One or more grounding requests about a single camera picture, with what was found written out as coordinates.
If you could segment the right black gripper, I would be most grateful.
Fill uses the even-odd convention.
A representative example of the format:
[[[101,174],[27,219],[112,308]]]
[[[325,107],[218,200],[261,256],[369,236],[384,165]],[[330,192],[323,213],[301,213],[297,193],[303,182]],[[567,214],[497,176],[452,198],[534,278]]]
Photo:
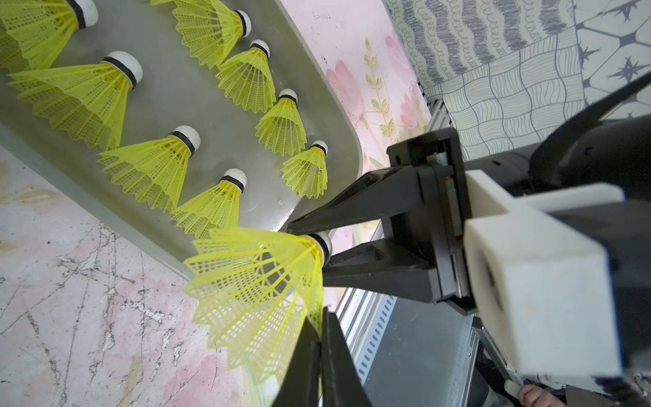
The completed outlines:
[[[324,285],[444,301],[462,315],[475,314],[463,242],[471,206],[458,132],[427,132],[394,144],[387,154],[395,168],[364,174],[329,203],[290,222],[288,232],[325,232],[396,215],[391,235],[405,248],[381,239],[336,254],[323,268]]]

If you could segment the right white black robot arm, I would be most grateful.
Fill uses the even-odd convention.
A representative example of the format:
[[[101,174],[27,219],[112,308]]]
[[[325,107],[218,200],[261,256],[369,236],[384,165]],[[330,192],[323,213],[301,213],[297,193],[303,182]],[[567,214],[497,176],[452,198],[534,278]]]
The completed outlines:
[[[312,234],[379,220],[382,239],[329,261],[324,283],[477,312],[523,374],[616,376],[650,364],[650,118],[610,120],[649,75],[544,141],[464,162],[444,128],[388,148],[293,220]]]

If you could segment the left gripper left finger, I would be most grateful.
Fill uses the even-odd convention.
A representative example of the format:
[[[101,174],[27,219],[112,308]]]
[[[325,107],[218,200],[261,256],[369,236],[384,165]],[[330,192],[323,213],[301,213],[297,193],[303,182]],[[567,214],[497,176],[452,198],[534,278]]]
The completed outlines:
[[[319,399],[320,337],[311,323],[305,322],[272,406],[317,406]]]

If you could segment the grey plastic storage box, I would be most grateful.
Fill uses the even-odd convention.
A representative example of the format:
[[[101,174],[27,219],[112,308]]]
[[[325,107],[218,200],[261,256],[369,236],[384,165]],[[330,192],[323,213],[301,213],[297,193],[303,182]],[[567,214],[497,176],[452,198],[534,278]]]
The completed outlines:
[[[226,229],[289,229],[359,140],[278,1],[5,1],[1,144],[186,278]]]

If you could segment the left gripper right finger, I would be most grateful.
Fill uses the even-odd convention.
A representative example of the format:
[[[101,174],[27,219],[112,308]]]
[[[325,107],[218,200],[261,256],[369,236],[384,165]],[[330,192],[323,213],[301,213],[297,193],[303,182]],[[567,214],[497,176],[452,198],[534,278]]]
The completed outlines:
[[[324,406],[372,407],[337,315],[327,307],[322,311],[320,358]]]

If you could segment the yellow shuttlecock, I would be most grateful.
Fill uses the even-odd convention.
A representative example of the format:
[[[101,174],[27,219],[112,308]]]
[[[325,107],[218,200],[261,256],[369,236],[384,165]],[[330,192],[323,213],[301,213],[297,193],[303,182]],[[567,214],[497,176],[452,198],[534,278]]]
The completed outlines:
[[[98,164],[113,184],[138,203],[173,212],[179,205],[189,160],[200,145],[198,131],[180,125],[165,138],[102,152]]]
[[[208,328],[208,348],[225,349],[227,366],[247,367],[256,384],[283,382],[303,326],[321,330],[330,237],[232,227],[193,246],[185,292],[198,302],[193,323]]]
[[[276,105],[255,127],[256,137],[273,154],[295,155],[307,142],[307,134],[298,111],[298,95],[293,89],[283,89]]]
[[[319,198],[327,189],[328,146],[317,140],[311,146],[288,159],[281,168],[286,185],[300,197]]]
[[[236,106],[254,113],[265,113],[276,103],[276,87],[269,59],[271,49],[261,39],[249,49],[227,59],[219,68],[218,87]]]
[[[248,13],[222,1],[175,1],[172,11],[181,44],[201,66],[219,67],[253,28]]]
[[[92,0],[1,3],[1,67],[10,73],[52,66],[72,35],[98,22]]]
[[[208,238],[213,229],[237,227],[240,198],[247,184],[243,171],[230,169],[213,188],[174,210],[171,220],[196,239]]]
[[[120,147],[127,98],[143,77],[138,60],[123,51],[97,64],[22,71],[9,76],[18,100],[73,140],[103,151]]]

